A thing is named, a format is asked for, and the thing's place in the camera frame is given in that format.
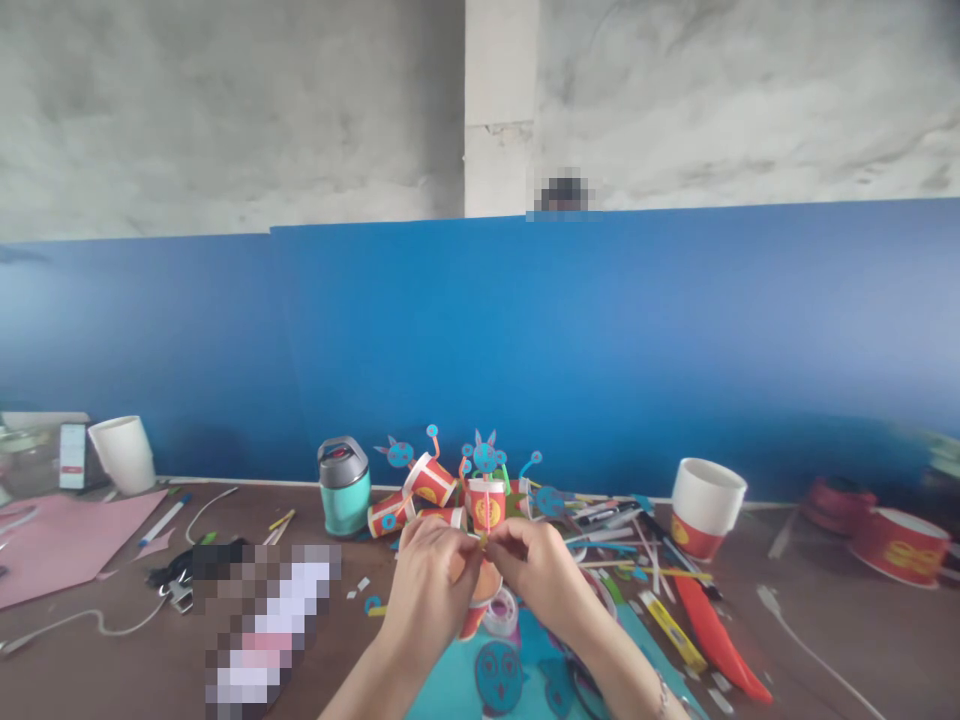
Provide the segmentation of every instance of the gray wall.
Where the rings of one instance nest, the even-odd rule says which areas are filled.
[[[463,3],[0,2],[0,241],[463,208]]]
[[[608,209],[960,194],[957,0],[542,0],[541,172]]]

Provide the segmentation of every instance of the teal thermos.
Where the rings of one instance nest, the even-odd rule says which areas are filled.
[[[352,437],[324,441],[317,451],[324,525],[335,537],[354,535],[367,525],[370,465]]]

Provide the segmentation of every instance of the bracelet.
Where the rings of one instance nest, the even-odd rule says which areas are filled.
[[[657,713],[657,720],[663,720],[667,716],[667,703],[670,700],[670,695],[668,695],[667,681],[663,679],[663,675],[659,671],[657,671],[657,677],[660,678],[660,712]]]

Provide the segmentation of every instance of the pink paper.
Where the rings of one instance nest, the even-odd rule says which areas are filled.
[[[147,555],[153,555],[155,552],[160,552],[161,550],[166,550],[170,547],[170,536],[173,535],[174,528],[167,530],[165,535],[160,535],[155,537],[153,540],[148,542],[142,548],[140,548],[140,553],[130,562],[136,562],[142,557]]]
[[[0,581],[0,610],[96,578],[165,496],[156,492],[104,505],[50,495],[9,506],[35,505],[40,512],[0,535],[9,542],[2,560],[10,568]],[[7,524],[0,518],[0,529]]]

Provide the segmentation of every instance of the tape roll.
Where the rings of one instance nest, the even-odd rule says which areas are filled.
[[[500,592],[493,596],[487,612],[483,616],[483,626],[491,635],[510,637],[517,629],[520,619],[520,609],[517,600],[507,588],[501,587]]]

